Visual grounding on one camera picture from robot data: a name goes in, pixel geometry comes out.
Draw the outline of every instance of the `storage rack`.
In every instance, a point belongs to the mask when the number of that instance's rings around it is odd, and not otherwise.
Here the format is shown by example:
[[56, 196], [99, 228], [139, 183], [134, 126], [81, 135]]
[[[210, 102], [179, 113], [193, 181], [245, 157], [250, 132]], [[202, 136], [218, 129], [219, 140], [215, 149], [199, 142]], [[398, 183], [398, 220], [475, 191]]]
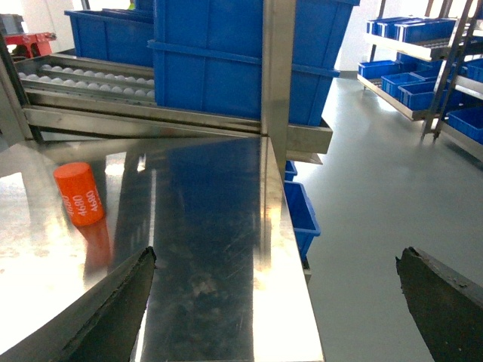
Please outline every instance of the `storage rack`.
[[[449, 39], [436, 39], [434, 41], [421, 42], [417, 44], [404, 43], [389, 38], [384, 38], [378, 35], [366, 34], [365, 40], [372, 43], [374, 46], [383, 46], [385, 48], [393, 49], [399, 53], [406, 54], [425, 61], [443, 60], [438, 79], [435, 85], [435, 96], [432, 99], [429, 109], [421, 111], [412, 111], [398, 100], [391, 97], [388, 93], [380, 89], [380, 79], [366, 79], [358, 75], [358, 80], [368, 89], [373, 91], [377, 96], [383, 98], [391, 106], [397, 109], [401, 114], [411, 121], [424, 121], [423, 132], [421, 138], [423, 139], [428, 133], [433, 133], [435, 139], [441, 132], [445, 132], [458, 146], [465, 149], [473, 156], [483, 160], [483, 145], [470, 139], [463, 133], [455, 130], [449, 126], [444, 120], [444, 114], [448, 100], [451, 96], [451, 91], [456, 89], [462, 93], [483, 100], [483, 84], [472, 79], [457, 75], [463, 65], [464, 57], [466, 55], [483, 54], [483, 44], [481, 42], [472, 43], [473, 36], [482, 36], [482, 31], [474, 31], [476, 24], [476, 16], [469, 17], [469, 10], [472, 5], [476, 3], [475, 14], [481, 12], [481, 0], [466, 0], [462, 14], [455, 23], [453, 33]], [[440, 17], [447, 17], [451, 8], [452, 1], [445, 0], [441, 5]], [[426, 10], [426, 16], [431, 12], [432, 1], [429, 1]], [[446, 96], [443, 96], [443, 90], [447, 83], [451, 72], [451, 67], [456, 63], [454, 76], [451, 80]], [[438, 119], [436, 126], [433, 128], [433, 122]]]
[[[94, 95], [24, 89], [2, 43], [0, 97], [9, 99], [0, 110], [0, 129], [8, 143], [40, 140], [39, 130], [57, 130], [108, 137], [260, 137], [272, 140], [281, 174], [287, 158], [321, 164], [332, 137], [328, 126], [288, 123], [295, 2], [265, 0], [263, 9], [263, 64], [261, 119], [233, 118], [201, 112], [164, 109], [154, 104], [102, 100]], [[152, 75], [149, 68], [53, 54], [28, 60], [29, 66], [55, 60], [57, 64], [105, 72]]]

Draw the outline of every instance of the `blue storage crate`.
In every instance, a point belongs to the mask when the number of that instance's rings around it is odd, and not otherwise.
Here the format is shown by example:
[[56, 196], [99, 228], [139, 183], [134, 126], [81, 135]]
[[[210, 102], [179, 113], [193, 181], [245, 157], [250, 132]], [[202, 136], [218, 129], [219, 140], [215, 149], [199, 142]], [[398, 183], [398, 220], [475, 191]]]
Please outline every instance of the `blue storage crate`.
[[[359, 0], [298, 0], [293, 63], [333, 68]], [[263, 0], [156, 0], [155, 40], [262, 57]]]
[[136, 10], [153, 11], [154, 2], [153, 0], [134, 0], [134, 7]]
[[396, 39], [396, 24], [405, 23], [408, 21], [421, 20], [420, 18], [414, 17], [392, 17], [389, 19], [381, 19], [376, 22], [378, 27], [378, 35], [384, 38]]
[[314, 237], [321, 234], [315, 211], [312, 207], [305, 189], [301, 183], [285, 181], [285, 197], [287, 198], [288, 210], [294, 225], [295, 238], [299, 247], [300, 258], [307, 259], [307, 252]]
[[[262, 61], [150, 41], [159, 106], [260, 119]], [[318, 126], [333, 69], [292, 66], [289, 122]]]
[[397, 74], [400, 71], [401, 64], [393, 60], [359, 63], [358, 67], [358, 73], [366, 79], [378, 79], [383, 75]]
[[483, 59], [466, 62], [466, 77], [475, 81], [483, 81]]
[[384, 75], [382, 77], [383, 86], [382, 89], [390, 96], [399, 100], [401, 96], [401, 91], [399, 90], [400, 85], [422, 83], [423, 80], [411, 73], [401, 73], [393, 75]]
[[448, 117], [450, 126], [483, 144], [483, 107], [449, 112]]
[[399, 41], [417, 43], [449, 38], [453, 32], [454, 19], [425, 19], [416, 23], [396, 24]]
[[[435, 81], [426, 81], [424, 83], [407, 84], [399, 87], [401, 91], [400, 101], [413, 111], [428, 109], [431, 106], [434, 97]], [[448, 90], [443, 91], [443, 97], [439, 106], [442, 106], [444, 98]], [[448, 101], [448, 107], [458, 107], [463, 101], [463, 94], [458, 90], [453, 90]]]
[[412, 75], [423, 79], [424, 81], [435, 81], [439, 74], [438, 68], [431, 68], [429, 70], [420, 70], [418, 72], [411, 72]]
[[152, 67], [153, 20], [136, 14], [65, 11], [70, 17], [78, 57]]
[[295, 162], [287, 161], [285, 163], [285, 181], [293, 181], [294, 177], [298, 174], [295, 167]]

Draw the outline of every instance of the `stainless steel table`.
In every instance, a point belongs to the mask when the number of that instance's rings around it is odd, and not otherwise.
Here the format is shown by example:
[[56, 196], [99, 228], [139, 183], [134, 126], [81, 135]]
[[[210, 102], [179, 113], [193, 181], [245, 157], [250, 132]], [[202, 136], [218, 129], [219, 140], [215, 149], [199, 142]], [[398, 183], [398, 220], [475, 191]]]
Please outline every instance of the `stainless steel table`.
[[[73, 226], [53, 170], [86, 161], [106, 218]], [[152, 245], [131, 360], [323, 361], [266, 138], [20, 143], [0, 153], [0, 353]]]

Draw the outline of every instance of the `white wall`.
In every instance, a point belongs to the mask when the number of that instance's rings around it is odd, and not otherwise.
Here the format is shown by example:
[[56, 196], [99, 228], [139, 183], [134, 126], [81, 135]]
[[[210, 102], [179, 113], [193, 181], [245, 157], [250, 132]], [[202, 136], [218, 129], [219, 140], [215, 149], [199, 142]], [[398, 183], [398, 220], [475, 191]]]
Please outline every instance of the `white wall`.
[[[427, 1], [425, 0], [387, 0], [383, 16], [423, 16], [426, 11], [426, 5]], [[380, 0], [361, 0], [361, 4], [354, 7], [342, 47], [339, 51], [339, 57], [337, 58], [335, 66], [336, 69], [357, 70], [359, 62], [368, 60], [371, 55], [371, 44], [364, 41], [366, 21], [377, 17], [379, 14], [379, 6]], [[375, 59], [393, 60], [395, 59], [395, 52], [377, 48]]]

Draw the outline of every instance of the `orange cylinder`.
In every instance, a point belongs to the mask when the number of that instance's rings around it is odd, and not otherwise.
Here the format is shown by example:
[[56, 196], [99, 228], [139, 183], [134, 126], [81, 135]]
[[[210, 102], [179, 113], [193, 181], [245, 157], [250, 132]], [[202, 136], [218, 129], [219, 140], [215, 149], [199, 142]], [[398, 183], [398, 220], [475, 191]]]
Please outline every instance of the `orange cylinder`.
[[72, 224], [90, 225], [103, 218], [103, 205], [89, 164], [64, 164], [54, 171], [54, 178]]

